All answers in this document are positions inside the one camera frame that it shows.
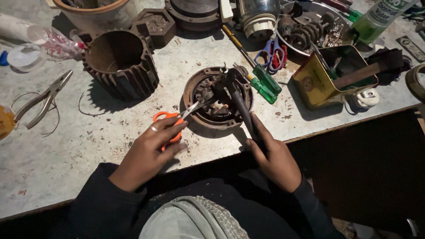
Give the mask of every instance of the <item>coconut water bottle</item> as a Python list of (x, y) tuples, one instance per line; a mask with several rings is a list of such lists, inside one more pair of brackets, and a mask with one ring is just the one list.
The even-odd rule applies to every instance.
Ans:
[(359, 40), (372, 43), (404, 11), (418, 0), (378, 0), (351, 28), (359, 33)]

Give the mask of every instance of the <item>dirty table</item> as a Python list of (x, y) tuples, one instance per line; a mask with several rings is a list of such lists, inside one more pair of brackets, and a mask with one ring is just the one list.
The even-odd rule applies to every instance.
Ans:
[[(161, 1), (144, 1), (143, 4), (146, 8), (164, 7)], [(353, 8), (366, 12), (371, 5), (370, 1), (357, 1)], [(72, 29), (67, 29), (66, 17), (59, 10), (50, 9), (44, 1), (40, 5), (40, 2), (24, 4), (23, 0), (4, 0), (0, 6), (6, 14), (45, 26), (63, 27), (60, 30), (64, 32)], [(408, 35), (425, 49), (425, 42), (413, 33), (413, 29), (412, 23), (398, 19), (380, 40), (389, 48), (401, 49), (395, 39)], [(0, 218), (75, 198), (100, 162), (121, 162), (133, 141), (152, 123), (155, 113), (160, 110), (173, 112), (176, 106), (180, 107), (184, 86), (197, 71), (221, 66), (223, 62), (228, 65), (236, 62), (251, 70), (222, 31), (213, 34), (178, 31), (178, 36), (166, 47), (155, 50), (153, 58), (160, 84), (152, 96), (137, 105), (111, 98), (83, 71), (81, 61), (47, 62), (41, 69), (27, 74), (16, 73), (10, 67), (0, 68), (0, 104), (3, 105), (11, 105), (26, 91), (42, 92), (67, 70), (74, 71), (56, 97), (60, 123), (52, 135), (43, 138), (40, 133), (48, 133), (55, 128), (58, 121), (55, 110), (48, 112), (31, 130), (24, 126), (38, 113), (41, 108), (38, 105), (21, 119), (17, 130), (0, 141)], [(353, 116), (342, 106), (308, 111), (294, 86), (288, 84), (298, 67), (289, 61), (286, 69), (274, 76), (283, 88), (275, 104), (269, 105), (255, 94), (253, 110), (279, 140), (302, 139), (420, 103), (406, 87), (403, 74), (399, 82), (377, 88), (380, 103), (366, 113)], [(104, 114), (93, 117), (80, 113), (78, 105), (83, 93), (81, 111)], [(32, 97), (35, 95), (21, 97), (13, 109), (16, 111)], [(237, 154), (244, 150), (246, 135), (244, 125), (229, 131), (211, 132), (195, 123), (190, 124), (182, 133), (188, 149), (177, 155), (180, 163), (171, 166), (168, 171)]]

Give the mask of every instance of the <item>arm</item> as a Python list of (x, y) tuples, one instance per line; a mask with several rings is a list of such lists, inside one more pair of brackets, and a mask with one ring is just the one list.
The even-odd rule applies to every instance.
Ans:
[[(264, 174), (284, 191), (282, 196), (290, 197), (295, 201), (291, 205), (294, 208), (290, 210), (301, 212), (296, 221), (288, 223), (297, 227), (294, 229), (301, 237), (308, 237), (309, 234), (312, 234), (314, 238), (344, 239), (345, 237), (335, 228), (330, 217), (326, 215), (310, 184), (302, 177), (300, 169), (286, 144), (275, 140), (254, 112), (251, 112), (251, 117), (266, 144), (267, 156), (263, 154), (254, 140), (248, 139), (247, 145), (251, 148), (255, 160)], [(300, 232), (300, 228), (306, 227), (306, 230), (311, 233)]]
[(164, 152), (157, 150), (187, 126), (187, 122), (172, 126), (177, 120), (173, 117), (153, 123), (158, 132), (147, 129), (134, 141), (121, 165), (100, 163), (51, 238), (125, 237), (147, 192), (141, 186), (186, 148), (185, 144), (173, 144)]

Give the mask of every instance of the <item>orange scissors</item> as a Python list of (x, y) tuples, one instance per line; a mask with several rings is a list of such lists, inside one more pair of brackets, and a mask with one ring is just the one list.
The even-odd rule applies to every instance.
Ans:
[[(171, 118), (171, 117), (177, 117), (177, 116), (181, 116), (181, 118), (179, 120), (177, 120), (177, 122), (174, 125), (178, 125), (184, 122), (184, 119), (192, 112), (196, 111), (197, 109), (203, 107), (204, 105), (206, 105), (207, 102), (204, 102), (202, 104), (199, 104), (199, 101), (197, 101), (195, 104), (193, 104), (192, 106), (190, 106), (187, 110), (180, 112), (180, 113), (168, 113), (165, 111), (161, 111), (156, 113), (153, 116), (153, 121), (156, 122), (158, 120), (158, 117), (161, 115), (165, 115), (165, 118)], [(165, 150), (165, 146), (167, 146), (168, 144), (172, 144), (177, 142), (179, 139), (181, 138), (181, 131), (176, 135), (176, 137), (172, 138), (170, 140), (169, 143), (167, 143), (166, 145), (164, 145), (161, 149), (162, 151)]]

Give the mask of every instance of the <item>black jacket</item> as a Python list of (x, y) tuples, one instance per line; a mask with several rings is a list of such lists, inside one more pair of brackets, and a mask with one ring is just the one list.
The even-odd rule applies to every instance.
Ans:
[[(152, 214), (157, 209), (152, 210), (155, 199), (144, 200), (147, 189), (143, 187), (136, 193), (129, 193), (116, 187), (108, 179), (116, 168), (117, 165), (112, 163), (99, 164), (72, 202), (66, 219), (58, 222), (53, 229), (51, 238), (105, 239), (128, 238), (131, 235), (137, 238), (144, 222), (150, 216), (146, 215), (147, 212)], [(219, 179), (211, 179), (208, 182), (192, 185), (184, 189), (184, 194), (200, 195), (202, 192), (196, 191), (198, 185), (202, 184), (204, 188), (210, 186), (209, 191), (214, 191), (216, 195), (204, 193), (200, 196), (227, 208), (252, 239), (276, 238), (276, 235), (280, 235), (279, 238), (345, 238), (335, 229), (331, 219), (325, 214), (321, 203), (312, 192), (310, 184), (304, 178), (294, 193), (285, 193), (280, 190), (274, 194), (277, 197), (277, 205), (282, 207), (281, 214), (287, 223), (284, 219), (278, 218), (279, 216), (276, 217), (276, 213), (269, 209), (270, 202), (266, 202), (268, 200), (258, 204), (245, 199), (237, 190)], [(156, 202), (154, 207), (159, 207), (178, 196), (182, 195), (174, 193), (170, 195), (170, 198)], [(255, 216), (250, 216), (250, 211), (254, 211)]]

